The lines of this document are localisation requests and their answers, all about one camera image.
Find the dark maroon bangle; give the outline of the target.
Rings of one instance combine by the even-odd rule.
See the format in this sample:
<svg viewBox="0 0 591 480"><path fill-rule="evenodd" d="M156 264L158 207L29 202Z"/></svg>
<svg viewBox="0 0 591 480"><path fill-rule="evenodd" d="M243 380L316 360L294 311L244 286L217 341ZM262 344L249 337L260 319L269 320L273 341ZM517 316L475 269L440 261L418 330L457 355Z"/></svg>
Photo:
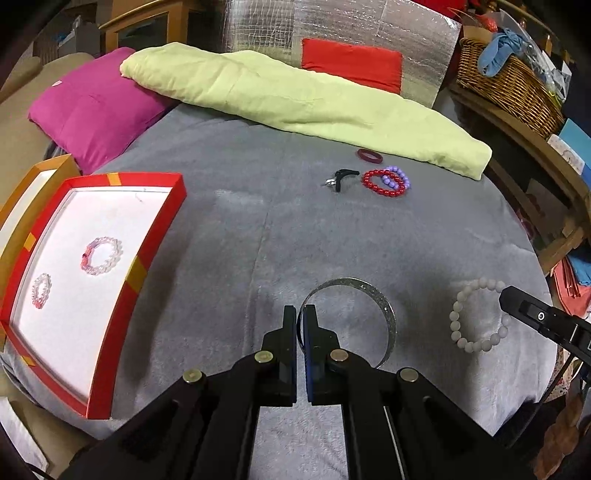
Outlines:
<svg viewBox="0 0 591 480"><path fill-rule="evenodd" d="M382 164L384 161L384 158L380 153L366 148L360 148L356 151L356 155L358 155L363 161L373 164Z"/></svg>

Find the red cushion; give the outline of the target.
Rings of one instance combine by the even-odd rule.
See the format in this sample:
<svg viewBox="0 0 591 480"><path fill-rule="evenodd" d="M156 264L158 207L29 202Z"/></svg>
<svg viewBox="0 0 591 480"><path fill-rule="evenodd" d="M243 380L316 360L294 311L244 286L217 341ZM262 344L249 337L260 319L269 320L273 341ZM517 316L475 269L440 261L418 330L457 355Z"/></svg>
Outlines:
<svg viewBox="0 0 591 480"><path fill-rule="evenodd" d="M363 86L402 93L403 55L398 51L304 38L301 66L304 70L338 76Z"/></svg>

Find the blue cardboard box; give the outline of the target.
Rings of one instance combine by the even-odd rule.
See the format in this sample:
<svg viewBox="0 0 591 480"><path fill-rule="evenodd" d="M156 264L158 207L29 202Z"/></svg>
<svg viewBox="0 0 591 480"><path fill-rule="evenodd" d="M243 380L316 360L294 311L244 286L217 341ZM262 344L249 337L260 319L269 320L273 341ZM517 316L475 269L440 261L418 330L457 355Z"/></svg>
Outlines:
<svg viewBox="0 0 591 480"><path fill-rule="evenodd" d="M558 134L547 143L568 163L587 184L591 185L591 139L571 119L567 119Z"/></svg>

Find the light green folded blanket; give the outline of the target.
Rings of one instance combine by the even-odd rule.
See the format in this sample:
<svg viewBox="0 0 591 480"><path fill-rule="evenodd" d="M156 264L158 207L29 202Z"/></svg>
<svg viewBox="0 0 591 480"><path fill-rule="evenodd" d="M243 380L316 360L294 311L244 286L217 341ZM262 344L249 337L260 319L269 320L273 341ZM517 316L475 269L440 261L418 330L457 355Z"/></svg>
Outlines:
<svg viewBox="0 0 591 480"><path fill-rule="evenodd" d="M492 158L486 143L420 103L252 50L212 53L173 42L131 54L119 70L188 105L430 163L473 180Z"/></svg>

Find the silver insulation foil panel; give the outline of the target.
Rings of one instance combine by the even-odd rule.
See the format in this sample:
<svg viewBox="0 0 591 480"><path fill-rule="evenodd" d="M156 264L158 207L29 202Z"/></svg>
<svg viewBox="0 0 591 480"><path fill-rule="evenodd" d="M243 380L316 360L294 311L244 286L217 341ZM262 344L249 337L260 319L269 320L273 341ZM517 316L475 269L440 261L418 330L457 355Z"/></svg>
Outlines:
<svg viewBox="0 0 591 480"><path fill-rule="evenodd" d="M398 51L402 96L433 106L462 26L414 1L264 1L225 3L223 42L301 66L304 38Z"/></svg>

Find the magenta pillow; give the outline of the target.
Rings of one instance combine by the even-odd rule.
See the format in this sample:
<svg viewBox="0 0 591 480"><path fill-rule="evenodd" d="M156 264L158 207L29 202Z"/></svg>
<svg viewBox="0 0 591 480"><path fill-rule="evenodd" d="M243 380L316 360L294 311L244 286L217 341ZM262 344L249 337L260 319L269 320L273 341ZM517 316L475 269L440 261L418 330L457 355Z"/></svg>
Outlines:
<svg viewBox="0 0 591 480"><path fill-rule="evenodd" d="M175 106L120 73L134 53L118 48L71 71L31 105L28 119L91 174L121 155Z"/></svg>

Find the silver glitter bangle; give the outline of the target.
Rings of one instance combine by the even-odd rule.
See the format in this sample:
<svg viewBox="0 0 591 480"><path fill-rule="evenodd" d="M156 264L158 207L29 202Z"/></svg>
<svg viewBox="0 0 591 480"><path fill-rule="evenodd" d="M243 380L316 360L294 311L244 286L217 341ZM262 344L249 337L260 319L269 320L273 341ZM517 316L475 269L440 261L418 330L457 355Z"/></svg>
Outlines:
<svg viewBox="0 0 591 480"><path fill-rule="evenodd" d="M315 294L320 293L322 290L329 289L332 287L348 287L355 289L356 291L360 291L363 294L367 295L370 299L372 299L372 301L379 307L388 329L386 350L383 357L379 362L377 362L376 365L376 368L382 367L390 359L391 354L394 351L394 345L396 344L396 314L394 313L394 308L391 305L390 301L380 290L378 290L371 283L355 277L339 277L325 281L324 283L321 283L320 285L312 289L311 292L308 293L307 297L304 298L303 303L301 303L300 309L298 309L297 311L297 323L295 324L297 344L298 346L300 346L301 352L305 352L303 335L304 308L308 306L308 301L311 300L311 298L314 297Z"/></svg>

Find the wooden shelf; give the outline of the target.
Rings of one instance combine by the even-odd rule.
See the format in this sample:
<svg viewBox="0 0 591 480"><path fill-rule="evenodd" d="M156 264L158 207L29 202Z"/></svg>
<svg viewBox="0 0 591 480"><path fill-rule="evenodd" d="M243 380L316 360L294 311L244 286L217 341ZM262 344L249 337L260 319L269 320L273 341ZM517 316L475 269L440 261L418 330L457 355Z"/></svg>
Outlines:
<svg viewBox="0 0 591 480"><path fill-rule="evenodd" d="M548 274L568 253L590 241L589 187L523 122L457 83L449 86L449 92L469 133L491 146L493 156L485 175L530 222L534 250ZM566 208L564 214L551 214L527 193L533 180Z"/></svg>

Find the wooden cabinet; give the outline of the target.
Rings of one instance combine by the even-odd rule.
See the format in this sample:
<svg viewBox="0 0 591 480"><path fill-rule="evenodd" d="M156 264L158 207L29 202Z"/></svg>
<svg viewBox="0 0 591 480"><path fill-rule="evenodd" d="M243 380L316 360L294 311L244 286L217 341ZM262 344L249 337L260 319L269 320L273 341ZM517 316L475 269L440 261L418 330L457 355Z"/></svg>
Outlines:
<svg viewBox="0 0 591 480"><path fill-rule="evenodd" d="M105 52L120 47L141 50L171 42L186 43L190 20L205 11L204 1L114 0L111 18L99 27Z"/></svg>

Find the blue cloth in basket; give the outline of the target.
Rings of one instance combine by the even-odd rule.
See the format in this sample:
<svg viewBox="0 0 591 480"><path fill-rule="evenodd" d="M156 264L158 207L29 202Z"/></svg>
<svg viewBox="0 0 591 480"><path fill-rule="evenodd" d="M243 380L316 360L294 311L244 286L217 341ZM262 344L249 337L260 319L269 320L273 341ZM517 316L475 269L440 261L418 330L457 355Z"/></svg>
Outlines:
<svg viewBox="0 0 591 480"><path fill-rule="evenodd" d="M524 52L526 40L510 29L493 35L477 62L478 71L485 77L495 77L512 56Z"/></svg>

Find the orange box lid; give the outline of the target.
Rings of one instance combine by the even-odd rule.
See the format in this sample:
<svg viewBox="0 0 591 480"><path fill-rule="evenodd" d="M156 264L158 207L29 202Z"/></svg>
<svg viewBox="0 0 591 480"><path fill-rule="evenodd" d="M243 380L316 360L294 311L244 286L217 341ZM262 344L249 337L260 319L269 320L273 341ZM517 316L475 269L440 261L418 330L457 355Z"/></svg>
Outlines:
<svg viewBox="0 0 591 480"><path fill-rule="evenodd" d="M71 155L34 164L1 209L1 297L35 220L61 184L80 174Z"/></svg>

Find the wicker basket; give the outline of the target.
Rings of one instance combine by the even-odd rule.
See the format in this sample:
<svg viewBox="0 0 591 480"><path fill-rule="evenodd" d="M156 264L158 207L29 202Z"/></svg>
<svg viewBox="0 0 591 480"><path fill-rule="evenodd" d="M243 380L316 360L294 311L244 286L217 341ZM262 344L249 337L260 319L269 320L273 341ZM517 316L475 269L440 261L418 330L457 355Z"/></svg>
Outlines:
<svg viewBox="0 0 591 480"><path fill-rule="evenodd" d="M485 44L462 39L460 46L457 83L461 87L489 100L544 138L561 130L565 119L559 104L517 56L512 54L495 76L487 77L478 70Z"/></svg>

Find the red jewelry box tray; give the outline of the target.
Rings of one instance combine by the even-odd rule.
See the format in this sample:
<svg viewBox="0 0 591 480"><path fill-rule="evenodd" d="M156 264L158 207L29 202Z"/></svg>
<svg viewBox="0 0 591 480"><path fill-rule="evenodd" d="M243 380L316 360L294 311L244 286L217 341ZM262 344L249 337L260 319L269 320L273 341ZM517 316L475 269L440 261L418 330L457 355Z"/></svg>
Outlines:
<svg viewBox="0 0 591 480"><path fill-rule="evenodd" d="M110 416L133 309L185 198L179 173L70 178L19 252L2 327L37 379L86 419Z"/></svg>

